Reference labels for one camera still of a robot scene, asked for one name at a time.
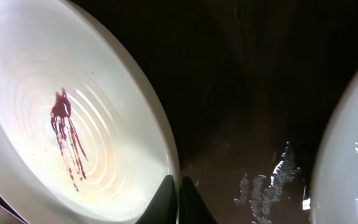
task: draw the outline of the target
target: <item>red stain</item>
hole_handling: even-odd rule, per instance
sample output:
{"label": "red stain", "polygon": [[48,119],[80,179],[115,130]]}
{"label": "red stain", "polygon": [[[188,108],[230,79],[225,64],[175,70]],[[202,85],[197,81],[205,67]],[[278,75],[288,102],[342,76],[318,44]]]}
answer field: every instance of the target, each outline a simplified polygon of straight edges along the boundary
{"label": "red stain", "polygon": [[[86,154],[82,148],[80,140],[78,139],[77,132],[75,131],[75,127],[70,119],[70,116],[71,116],[71,103],[67,97],[67,93],[65,89],[62,88],[61,95],[56,92],[56,102],[50,112],[50,124],[52,125],[52,128],[56,133],[56,139],[59,144],[60,154],[64,156],[64,152],[68,151],[70,153],[70,157],[73,161],[73,165],[76,166],[77,174],[79,174],[80,172],[82,173],[83,177],[80,177],[80,180],[82,181],[83,178],[86,179],[86,175],[80,159],[80,155],[78,154],[77,144],[80,147],[82,155],[84,155],[85,159],[88,160],[88,158],[86,157]],[[69,125],[68,137],[65,132],[66,119],[68,120],[68,125]],[[74,152],[74,157],[71,153],[70,148],[68,147],[68,142],[70,142],[71,149]],[[74,187],[78,191],[78,187],[75,184],[72,170],[71,168],[68,167],[68,164],[66,164],[66,167],[68,169],[71,179],[73,180]]]}

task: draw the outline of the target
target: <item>white plate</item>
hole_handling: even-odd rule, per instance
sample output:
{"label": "white plate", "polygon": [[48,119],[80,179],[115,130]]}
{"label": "white plate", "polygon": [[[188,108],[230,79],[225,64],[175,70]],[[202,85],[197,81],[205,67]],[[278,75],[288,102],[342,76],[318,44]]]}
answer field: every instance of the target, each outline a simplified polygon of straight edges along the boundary
{"label": "white plate", "polygon": [[[78,192],[50,125],[62,87],[88,157]],[[119,41],[67,2],[0,0],[4,200],[29,223],[134,223],[167,174],[178,183],[167,117]]]}
{"label": "white plate", "polygon": [[324,134],[311,203],[313,224],[358,223],[358,74]]}

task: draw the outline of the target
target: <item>red liquid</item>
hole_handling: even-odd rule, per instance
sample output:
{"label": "red liquid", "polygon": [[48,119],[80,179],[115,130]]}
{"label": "red liquid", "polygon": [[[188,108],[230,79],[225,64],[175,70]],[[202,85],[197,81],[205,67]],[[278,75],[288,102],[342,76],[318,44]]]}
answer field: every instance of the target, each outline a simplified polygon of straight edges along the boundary
{"label": "red liquid", "polygon": [[[84,155],[86,160],[88,160],[88,158],[86,157],[84,149],[81,146],[80,140],[78,139],[77,132],[75,131],[75,127],[70,119],[70,116],[71,116],[71,103],[70,100],[67,98],[67,93],[65,89],[62,88],[61,95],[56,92],[55,106],[53,106],[50,112],[50,124],[52,125],[52,128],[56,133],[56,139],[59,144],[60,153],[62,154],[62,156],[64,156],[64,152],[68,151],[70,153],[70,157],[73,160],[73,164],[74,166],[76,166],[77,174],[79,174],[80,172],[82,173],[83,177],[80,177],[80,180],[82,181],[83,178],[86,179],[86,175],[84,172],[84,168],[82,166],[80,155],[78,154],[77,143],[81,149],[82,155]],[[68,120],[69,123],[68,125],[70,127],[68,134],[66,134],[65,132],[66,119]],[[70,148],[68,147],[68,142],[70,142],[70,146],[73,149],[74,157],[70,151]],[[67,164],[66,167],[68,169],[68,172],[70,173],[71,179],[73,180],[74,187],[78,191],[78,187],[74,183],[74,177],[71,168],[69,168]]]}

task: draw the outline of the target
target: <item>white bowl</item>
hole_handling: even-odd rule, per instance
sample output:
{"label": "white bowl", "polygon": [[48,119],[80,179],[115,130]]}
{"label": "white bowl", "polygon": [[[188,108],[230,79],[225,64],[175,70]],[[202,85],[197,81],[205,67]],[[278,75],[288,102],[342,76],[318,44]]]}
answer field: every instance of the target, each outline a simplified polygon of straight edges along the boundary
{"label": "white bowl", "polygon": [[358,74],[324,134],[311,195],[313,224],[358,223]]}
{"label": "white bowl", "polygon": [[[88,157],[79,191],[50,125],[62,87]],[[3,199],[29,223],[134,223],[167,174],[178,183],[167,117],[119,41],[67,2],[0,0]]]}

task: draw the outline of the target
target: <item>dark background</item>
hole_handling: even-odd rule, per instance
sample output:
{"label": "dark background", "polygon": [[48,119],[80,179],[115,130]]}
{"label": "dark background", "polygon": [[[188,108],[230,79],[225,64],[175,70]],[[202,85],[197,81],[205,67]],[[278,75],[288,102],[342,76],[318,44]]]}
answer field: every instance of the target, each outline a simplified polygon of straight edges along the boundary
{"label": "dark background", "polygon": [[255,221],[239,197],[291,140],[302,173],[272,207],[301,209],[325,126],[358,69],[358,0],[74,0],[143,69],[168,116],[182,175],[219,223]]}

